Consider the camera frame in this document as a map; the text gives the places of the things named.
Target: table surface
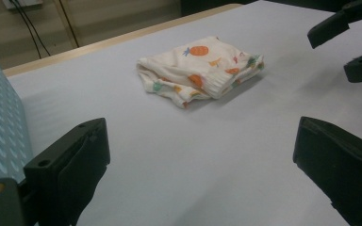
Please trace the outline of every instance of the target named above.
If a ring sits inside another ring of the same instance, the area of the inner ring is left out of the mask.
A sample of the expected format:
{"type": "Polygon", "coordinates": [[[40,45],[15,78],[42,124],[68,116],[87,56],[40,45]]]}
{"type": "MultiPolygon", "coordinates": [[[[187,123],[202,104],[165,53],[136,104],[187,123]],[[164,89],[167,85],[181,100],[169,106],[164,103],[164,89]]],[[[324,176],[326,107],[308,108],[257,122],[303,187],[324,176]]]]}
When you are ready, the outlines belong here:
{"type": "Polygon", "coordinates": [[[35,153],[83,121],[107,119],[112,161],[79,225],[347,226],[292,162],[299,119],[362,138],[362,21],[313,50],[331,13],[258,1],[9,78],[35,153]],[[140,57],[218,36],[266,68],[220,100],[189,109],[146,93],[140,57]]]}

